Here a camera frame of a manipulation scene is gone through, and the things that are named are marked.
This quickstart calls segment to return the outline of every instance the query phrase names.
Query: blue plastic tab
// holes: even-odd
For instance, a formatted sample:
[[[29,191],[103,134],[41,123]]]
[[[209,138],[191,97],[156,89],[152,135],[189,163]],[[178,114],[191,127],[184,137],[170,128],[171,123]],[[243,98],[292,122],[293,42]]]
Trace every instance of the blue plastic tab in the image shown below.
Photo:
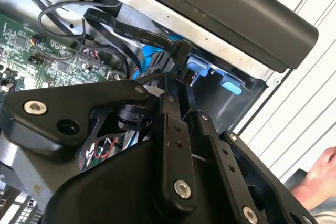
[[[208,64],[193,56],[189,56],[186,67],[204,77],[208,74]]]
[[[221,80],[221,86],[228,91],[231,91],[235,95],[240,95],[242,92],[242,89],[240,88],[241,83],[231,76],[224,74],[222,80]]]

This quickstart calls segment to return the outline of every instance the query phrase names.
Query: hole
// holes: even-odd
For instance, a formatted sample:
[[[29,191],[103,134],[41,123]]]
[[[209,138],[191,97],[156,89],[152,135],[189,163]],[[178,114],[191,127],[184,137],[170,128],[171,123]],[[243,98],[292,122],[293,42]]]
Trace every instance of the hole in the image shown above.
[[[265,208],[265,202],[260,190],[254,185],[249,185],[247,188],[258,210],[263,211]]]
[[[233,173],[236,171],[236,169],[235,169],[233,166],[230,166],[230,165],[229,165],[229,169],[230,169],[231,172],[233,172]]]
[[[250,217],[250,219],[253,219],[253,214],[251,212],[247,212],[247,215]]]
[[[290,218],[292,219],[292,221],[293,221],[295,224],[301,224],[300,219],[299,219],[295,214],[293,214],[292,212],[290,212],[290,213],[289,213],[289,216],[290,216]]]
[[[181,190],[181,192],[183,192],[184,194],[187,193],[187,188],[186,188],[184,185],[179,185],[178,188],[179,188],[179,189]]]
[[[180,141],[175,142],[175,144],[178,148],[182,148],[182,146],[183,146]]]
[[[76,135],[79,132],[79,124],[74,120],[62,119],[58,121],[57,129],[65,135]]]

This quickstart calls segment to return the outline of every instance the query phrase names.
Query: black plastic cover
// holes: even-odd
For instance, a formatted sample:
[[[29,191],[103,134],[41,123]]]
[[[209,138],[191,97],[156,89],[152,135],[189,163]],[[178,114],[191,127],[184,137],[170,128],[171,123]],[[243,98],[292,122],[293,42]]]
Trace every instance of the black plastic cover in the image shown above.
[[[296,69],[318,30],[277,0],[158,0],[268,67]]]

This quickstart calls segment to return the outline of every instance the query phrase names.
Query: bolt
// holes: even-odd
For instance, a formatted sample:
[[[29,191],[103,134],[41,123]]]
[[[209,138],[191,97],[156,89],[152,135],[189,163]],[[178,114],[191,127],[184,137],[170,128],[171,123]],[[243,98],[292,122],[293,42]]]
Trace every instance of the bolt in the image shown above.
[[[142,93],[142,94],[145,92],[140,86],[135,87],[135,90],[139,93]]]
[[[229,137],[231,138],[231,140],[237,141],[237,137],[234,134],[230,133]]]
[[[275,86],[277,86],[277,85],[279,85],[281,83],[281,79],[277,78],[277,79],[274,80],[273,83],[274,83]]]
[[[24,104],[24,110],[32,115],[43,115],[47,113],[47,106],[38,101],[29,101]]]
[[[258,223],[258,218],[256,214],[253,212],[252,209],[249,207],[244,207],[243,208],[243,213],[245,218],[251,223],[251,224],[257,224]]]
[[[175,192],[183,199],[189,199],[191,196],[191,189],[183,180],[177,180],[174,183],[174,189]]]
[[[171,96],[168,96],[167,99],[168,99],[168,101],[170,101],[170,102],[175,102],[174,98],[172,98]]]
[[[209,117],[208,117],[206,114],[202,114],[202,118],[203,118],[205,121],[209,121]]]
[[[153,120],[148,118],[147,121],[146,121],[146,126],[149,126],[153,123]]]
[[[311,220],[307,217],[307,216],[303,216],[303,219],[305,220],[305,222],[307,223],[307,224],[313,224],[313,222],[311,222]]]

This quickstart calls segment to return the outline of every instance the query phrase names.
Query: motherboard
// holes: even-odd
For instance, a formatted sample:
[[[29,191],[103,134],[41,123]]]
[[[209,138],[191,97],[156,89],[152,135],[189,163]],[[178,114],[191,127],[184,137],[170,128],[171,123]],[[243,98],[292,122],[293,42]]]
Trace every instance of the motherboard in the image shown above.
[[[37,50],[32,42],[36,36],[40,35],[0,14],[0,103],[14,91],[124,78],[104,65],[95,51],[78,53],[50,38]]]

